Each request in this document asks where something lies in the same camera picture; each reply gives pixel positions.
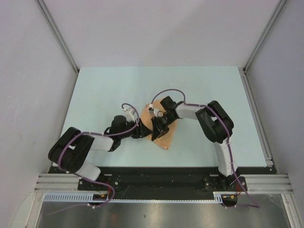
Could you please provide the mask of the orange cloth napkin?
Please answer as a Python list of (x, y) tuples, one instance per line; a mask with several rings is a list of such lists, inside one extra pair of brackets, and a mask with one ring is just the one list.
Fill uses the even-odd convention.
[(171, 146), (179, 119), (173, 110), (176, 102), (167, 96), (152, 104), (156, 108), (156, 114), (149, 111), (150, 106), (147, 104), (140, 115), (143, 125), (151, 130), (151, 133), (145, 138), (167, 150)]

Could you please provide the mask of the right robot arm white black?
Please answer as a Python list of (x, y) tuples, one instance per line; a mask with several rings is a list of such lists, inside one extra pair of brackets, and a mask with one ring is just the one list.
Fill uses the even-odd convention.
[(153, 104), (148, 111), (154, 115), (152, 121), (152, 140), (169, 132), (169, 125), (178, 119), (197, 120), (206, 136), (214, 144), (219, 171), (219, 185), (223, 190), (237, 189), (247, 191), (246, 182), (240, 180), (238, 167), (233, 159), (230, 143), (234, 123), (217, 101), (204, 104), (175, 102), (169, 96), (161, 100), (164, 112)]

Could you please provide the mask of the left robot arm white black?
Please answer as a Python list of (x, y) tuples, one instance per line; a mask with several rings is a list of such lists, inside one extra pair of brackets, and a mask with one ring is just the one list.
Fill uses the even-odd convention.
[(105, 178), (100, 175), (101, 170), (98, 167), (86, 160), (89, 152), (113, 152), (125, 138), (140, 139), (150, 134), (152, 130), (141, 119), (128, 121), (125, 116), (117, 115), (103, 134), (81, 132), (75, 127), (68, 128), (50, 149), (48, 159), (62, 171), (88, 179), (88, 184), (99, 190), (104, 186)]

